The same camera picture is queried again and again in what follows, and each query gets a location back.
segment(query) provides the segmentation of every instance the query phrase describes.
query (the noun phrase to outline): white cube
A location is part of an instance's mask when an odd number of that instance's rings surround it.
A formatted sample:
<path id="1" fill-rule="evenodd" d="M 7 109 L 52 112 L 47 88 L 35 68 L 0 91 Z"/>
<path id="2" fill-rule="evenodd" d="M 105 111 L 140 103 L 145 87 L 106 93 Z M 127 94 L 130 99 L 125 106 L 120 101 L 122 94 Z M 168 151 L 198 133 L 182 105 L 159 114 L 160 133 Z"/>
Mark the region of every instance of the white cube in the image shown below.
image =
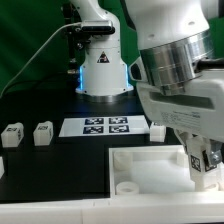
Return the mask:
<path id="1" fill-rule="evenodd" d="M 39 123 L 33 133 L 35 146 L 50 145 L 51 139 L 54 135 L 53 124 L 50 121 Z"/>
<path id="2" fill-rule="evenodd" d="M 23 129 L 24 127 L 21 123 L 9 124 L 1 134 L 2 147 L 18 147 L 24 137 Z"/>
<path id="3" fill-rule="evenodd" d="M 166 137 L 166 127 L 152 122 L 149 133 L 151 142 L 164 142 Z"/>

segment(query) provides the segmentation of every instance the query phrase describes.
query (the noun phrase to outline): black label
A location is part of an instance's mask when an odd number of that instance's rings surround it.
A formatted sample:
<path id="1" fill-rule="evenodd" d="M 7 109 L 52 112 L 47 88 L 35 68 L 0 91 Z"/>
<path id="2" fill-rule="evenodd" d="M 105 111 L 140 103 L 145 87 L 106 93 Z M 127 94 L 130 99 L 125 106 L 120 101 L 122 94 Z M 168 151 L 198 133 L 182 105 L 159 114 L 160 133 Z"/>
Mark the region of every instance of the black label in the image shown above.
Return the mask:
<path id="1" fill-rule="evenodd" d="M 128 125 L 109 126 L 110 133 L 128 133 L 130 132 Z"/>
<path id="2" fill-rule="evenodd" d="M 110 61 L 108 60 L 105 52 L 103 52 L 100 56 L 100 58 L 98 59 L 97 63 L 110 63 Z"/>
<path id="3" fill-rule="evenodd" d="M 83 134 L 102 134 L 103 126 L 95 126 L 95 127 L 84 127 Z"/>
<path id="4" fill-rule="evenodd" d="M 109 124 L 127 124 L 127 117 L 112 117 L 109 118 Z"/>
<path id="5" fill-rule="evenodd" d="M 40 126 L 38 128 L 38 130 L 42 130 L 42 131 L 47 130 L 47 129 L 48 129 L 48 126 Z"/>
<path id="6" fill-rule="evenodd" d="M 16 131 L 17 130 L 17 128 L 8 128 L 6 131 Z"/>
<path id="7" fill-rule="evenodd" d="M 96 124 L 103 124 L 103 118 L 87 118 L 85 120 L 85 125 L 96 125 Z"/>
<path id="8" fill-rule="evenodd" d="M 201 172 L 201 163 L 200 159 L 191 155 L 191 166 L 193 169 Z"/>

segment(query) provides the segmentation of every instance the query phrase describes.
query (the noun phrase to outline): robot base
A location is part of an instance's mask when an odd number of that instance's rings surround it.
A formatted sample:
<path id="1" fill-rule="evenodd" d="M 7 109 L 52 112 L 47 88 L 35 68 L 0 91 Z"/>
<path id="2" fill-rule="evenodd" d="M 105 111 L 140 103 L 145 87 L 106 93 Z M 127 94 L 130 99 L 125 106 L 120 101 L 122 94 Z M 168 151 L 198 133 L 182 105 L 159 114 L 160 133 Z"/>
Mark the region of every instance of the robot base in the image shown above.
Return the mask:
<path id="1" fill-rule="evenodd" d="M 94 95 L 87 95 L 80 91 L 79 89 L 76 89 L 76 95 L 79 99 L 83 99 L 86 101 L 90 101 L 93 103 L 114 103 L 123 100 L 127 96 L 133 96 L 134 95 L 134 88 L 130 88 L 130 90 L 117 94 L 117 95 L 107 95 L 107 96 L 94 96 Z"/>

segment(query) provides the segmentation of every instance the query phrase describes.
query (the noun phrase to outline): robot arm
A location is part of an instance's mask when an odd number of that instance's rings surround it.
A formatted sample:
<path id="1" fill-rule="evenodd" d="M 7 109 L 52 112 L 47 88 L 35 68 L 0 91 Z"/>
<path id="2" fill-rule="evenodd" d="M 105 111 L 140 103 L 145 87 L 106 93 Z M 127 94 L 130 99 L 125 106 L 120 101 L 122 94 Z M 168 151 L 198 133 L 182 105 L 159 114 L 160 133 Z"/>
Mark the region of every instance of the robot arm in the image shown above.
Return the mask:
<path id="1" fill-rule="evenodd" d="M 144 112 L 175 130 L 189 156 L 196 190 L 210 188 L 220 181 L 224 78 L 223 70 L 198 69 L 206 60 L 214 62 L 201 1 L 121 2 L 138 34 L 141 57 L 130 73 Z"/>
<path id="2" fill-rule="evenodd" d="M 80 69 L 81 84 L 76 92 L 94 102 L 112 102 L 133 90 L 127 67 L 121 59 L 120 22 L 102 9 L 98 0 L 70 0 L 79 13 L 81 32 L 90 34 L 85 62 Z"/>

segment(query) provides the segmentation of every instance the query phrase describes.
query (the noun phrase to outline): green wall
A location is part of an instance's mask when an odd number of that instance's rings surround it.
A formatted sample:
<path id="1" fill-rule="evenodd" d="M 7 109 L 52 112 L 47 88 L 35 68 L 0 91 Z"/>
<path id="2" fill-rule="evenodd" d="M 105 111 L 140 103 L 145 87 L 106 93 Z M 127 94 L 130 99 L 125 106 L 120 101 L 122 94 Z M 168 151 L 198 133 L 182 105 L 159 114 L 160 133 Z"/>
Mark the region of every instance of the green wall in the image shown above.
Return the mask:
<path id="1" fill-rule="evenodd" d="M 121 22 L 122 58 L 131 64 L 138 56 L 137 38 L 127 27 L 119 0 L 99 0 Z M 0 3 L 0 90 L 39 49 L 47 38 L 64 25 L 61 5 L 66 0 L 7 0 Z M 212 20 L 212 35 L 217 56 L 224 56 L 223 19 Z M 67 70 L 66 39 L 58 35 L 21 75 L 18 81 L 39 80 Z"/>

